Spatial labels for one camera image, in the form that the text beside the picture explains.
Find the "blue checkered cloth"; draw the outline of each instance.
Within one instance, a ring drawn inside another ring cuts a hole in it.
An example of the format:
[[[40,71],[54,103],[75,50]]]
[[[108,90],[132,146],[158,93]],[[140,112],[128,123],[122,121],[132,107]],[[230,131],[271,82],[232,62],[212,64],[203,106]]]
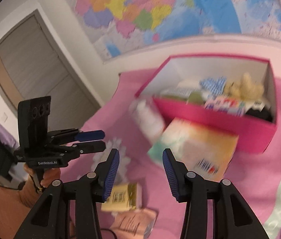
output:
[[[218,78],[218,80],[215,80],[213,78],[207,78],[201,80],[199,84],[205,90],[210,91],[212,94],[218,96],[223,93],[223,88],[225,87],[226,80],[227,78],[224,76]]]

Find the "screw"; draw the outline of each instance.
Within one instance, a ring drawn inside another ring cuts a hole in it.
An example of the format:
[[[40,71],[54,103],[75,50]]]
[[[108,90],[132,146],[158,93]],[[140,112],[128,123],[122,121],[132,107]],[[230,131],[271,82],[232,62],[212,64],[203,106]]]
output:
[[[196,177],[196,174],[194,172],[187,172],[187,177],[188,178],[195,178]]]
[[[54,187],[57,187],[57,186],[59,186],[60,184],[61,184],[61,181],[60,181],[60,180],[55,180],[55,181],[52,182],[52,185],[53,185]]]
[[[223,179],[222,180],[222,183],[226,186],[229,186],[231,184],[231,181],[230,180],[227,180],[227,179]]]
[[[96,173],[95,172],[89,172],[86,176],[87,176],[87,178],[92,179],[92,178],[96,177]]]

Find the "stuffed toy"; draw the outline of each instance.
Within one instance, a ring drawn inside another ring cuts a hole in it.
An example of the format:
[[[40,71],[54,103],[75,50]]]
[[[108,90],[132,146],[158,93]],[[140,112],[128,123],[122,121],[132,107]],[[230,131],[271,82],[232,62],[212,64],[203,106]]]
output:
[[[243,101],[256,101],[262,98],[264,87],[262,84],[253,83],[249,73],[244,73],[241,82],[227,82],[224,93]]]

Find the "map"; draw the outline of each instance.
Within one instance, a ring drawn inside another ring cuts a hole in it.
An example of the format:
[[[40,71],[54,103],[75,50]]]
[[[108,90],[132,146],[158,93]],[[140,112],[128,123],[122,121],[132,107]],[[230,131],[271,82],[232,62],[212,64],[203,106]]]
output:
[[[281,41],[279,0],[66,0],[103,60],[197,35]]]

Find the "open box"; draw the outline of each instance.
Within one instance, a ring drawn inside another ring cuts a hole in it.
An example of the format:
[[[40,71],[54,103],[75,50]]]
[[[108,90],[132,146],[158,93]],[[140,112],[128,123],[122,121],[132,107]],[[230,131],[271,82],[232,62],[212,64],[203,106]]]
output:
[[[227,80],[238,81],[245,72],[250,73],[253,81],[264,85],[264,97],[271,104],[273,123],[249,115],[239,117],[208,110],[200,105],[153,96],[166,88],[176,87],[184,79],[217,79],[226,76]],[[136,96],[153,96],[167,122],[178,117],[239,135],[237,150],[246,153],[263,153],[277,130],[276,89],[270,61],[267,59],[232,54],[170,56]]]

